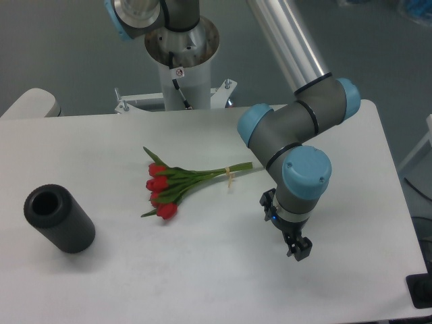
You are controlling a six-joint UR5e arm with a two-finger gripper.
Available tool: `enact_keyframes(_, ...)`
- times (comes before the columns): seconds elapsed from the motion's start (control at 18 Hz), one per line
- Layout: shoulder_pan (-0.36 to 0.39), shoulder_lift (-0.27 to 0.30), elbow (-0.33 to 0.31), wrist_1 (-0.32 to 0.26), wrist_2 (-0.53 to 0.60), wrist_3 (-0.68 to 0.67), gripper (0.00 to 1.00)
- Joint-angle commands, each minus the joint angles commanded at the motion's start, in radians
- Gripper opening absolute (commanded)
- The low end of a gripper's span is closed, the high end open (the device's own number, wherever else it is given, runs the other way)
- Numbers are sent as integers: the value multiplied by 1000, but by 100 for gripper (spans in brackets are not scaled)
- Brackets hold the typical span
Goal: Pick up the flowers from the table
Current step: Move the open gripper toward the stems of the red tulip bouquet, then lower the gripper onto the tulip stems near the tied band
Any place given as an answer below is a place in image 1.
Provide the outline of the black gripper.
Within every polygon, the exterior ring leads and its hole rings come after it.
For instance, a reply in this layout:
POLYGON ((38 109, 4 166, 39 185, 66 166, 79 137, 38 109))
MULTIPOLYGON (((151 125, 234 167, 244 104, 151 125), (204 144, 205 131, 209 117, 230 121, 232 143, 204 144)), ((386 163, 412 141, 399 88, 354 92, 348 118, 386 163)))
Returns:
POLYGON ((282 232, 284 241, 288 245, 287 256, 293 256, 297 261, 308 257, 312 242, 302 236, 302 228, 308 217, 292 214, 283 209, 276 199, 274 188, 264 192, 259 202, 264 208, 265 221, 270 221, 282 232))

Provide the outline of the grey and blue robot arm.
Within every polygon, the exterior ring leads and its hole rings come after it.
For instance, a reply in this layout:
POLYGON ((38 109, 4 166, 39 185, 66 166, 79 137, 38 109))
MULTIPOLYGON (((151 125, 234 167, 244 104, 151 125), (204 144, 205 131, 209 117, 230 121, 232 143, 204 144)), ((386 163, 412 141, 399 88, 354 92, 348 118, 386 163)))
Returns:
MULTIPOLYGON (((328 156, 307 141, 352 117, 360 94, 350 80, 332 76, 291 1, 250 1, 249 7, 296 99, 278 110, 252 106, 237 130, 276 183, 260 199, 265 219, 282 232, 288 254, 302 260, 313 246, 302 228, 331 177, 328 156)), ((219 33, 198 1, 106 1, 105 8, 121 38, 144 38, 159 66, 166 110, 215 104, 209 64, 219 33)))

